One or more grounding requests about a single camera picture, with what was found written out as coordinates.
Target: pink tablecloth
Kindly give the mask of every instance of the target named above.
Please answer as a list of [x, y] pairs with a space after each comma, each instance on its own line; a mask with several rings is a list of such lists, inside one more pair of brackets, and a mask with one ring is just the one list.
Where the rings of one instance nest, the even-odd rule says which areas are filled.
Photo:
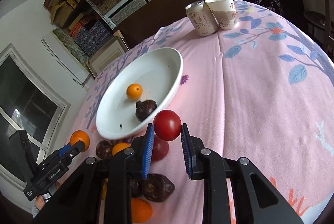
[[[72, 128], [91, 137], [76, 166], [95, 156], [102, 140], [95, 115], [108, 85], [140, 55], [173, 47], [182, 54], [184, 69], [168, 108], [206, 147], [226, 158], [248, 157], [304, 222], [313, 223], [334, 192], [333, 64], [281, 16], [244, 1], [235, 4], [238, 28], [200, 37], [184, 18], [162, 27], [100, 74]], [[148, 223], [202, 223], [204, 184], [188, 179], [180, 138], [170, 142], [169, 154], [153, 163], [151, 172], [166, 175], [176, 189], [166, 202], [151, 203]]]

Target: drink can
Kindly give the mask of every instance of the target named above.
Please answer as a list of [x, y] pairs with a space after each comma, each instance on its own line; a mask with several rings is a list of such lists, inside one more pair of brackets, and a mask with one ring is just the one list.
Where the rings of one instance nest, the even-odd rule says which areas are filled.
[[200, 36], [207, 36], [218, 30], [218, 24], [204, 1], [196, 1], [186, 6], [187, 17]]

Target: metal screw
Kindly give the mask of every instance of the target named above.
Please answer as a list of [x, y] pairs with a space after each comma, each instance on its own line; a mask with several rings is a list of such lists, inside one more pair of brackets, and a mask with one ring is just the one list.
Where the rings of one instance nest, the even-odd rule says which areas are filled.
[[246, 157], [240, 158], [239, 162], [243, 165], [248, 165], [249, 164], [249, 160]]
[[88, 157], [85, 162], [86, 164], [94, 164], [95, 161], [96, 159], [94, 157]]
[[126, 148], [125, 150], [124, 150], [124, 153], [126, 154], [126, 155], [131, 155], [131, 154], [133, 154], [135, 152], [135, 150], [133, 149], [133, 148]]
[[203, 155], [209, 155], [210, 153], [211, 153], [211, 150], [209, 150], [208, 148], [201, 149], [201, 154]]

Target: white plate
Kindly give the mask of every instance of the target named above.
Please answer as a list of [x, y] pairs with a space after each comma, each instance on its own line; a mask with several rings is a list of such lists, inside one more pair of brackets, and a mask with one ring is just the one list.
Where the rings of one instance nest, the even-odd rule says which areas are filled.
[[[173, 48], [150, 51], [130, 63], [102, 97], [96, 114], [99, 134], [112, 140], [144, 130], [155, 115], [173, 99], [181, 82], [182, 71], [182, 56]], [[136, 118], [136, 102], [126, 96], [126, 89], [130, 84], [140, 84], [143, 87], [141, 101], [153, 99], [158, 106], [141, 123]]]

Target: orange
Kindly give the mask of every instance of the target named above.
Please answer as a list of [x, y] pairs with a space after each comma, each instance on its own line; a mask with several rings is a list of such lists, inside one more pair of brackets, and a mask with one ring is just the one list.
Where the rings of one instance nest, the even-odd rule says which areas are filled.
[[152, 206], [141, 199], [131, 199], [132, 222], [143, 223], [148, 221], [153, 214]]
[[143, 93], [143, 88], [140, 84], [131, 84], [126, 89], [126, 96], [132, 101], [136, 101]]
[[102, 200], [106, 200], [106, 190], [108, 186], [108, 182], [106, 180], [107, 179], [104, 179], [102, 183]]
[[115, 156], [115, 154], [117, 152], [120, 152], [121, 150], [125, 149], [125, 148], [129, 148], [130, 145], [128, 143], [118, 143], [116, 145], [113, 146], [113, 149], [111, 150], [111, 154], [113, 156]]
[[78, 141], [83, 141], [84, 144], [85, 144], [85, 148], [83, 149], [82, 152], [85, 152], [86, 150], [88, 150], [89, 143], [90, 143], [90, 139], [89, 139], [88, 134], [86, 134], [84, 131], [76, 131], [76, 132], [74, 132], [71, 135], [71, 139], [70, 139], [71, 146], [73, 146]]

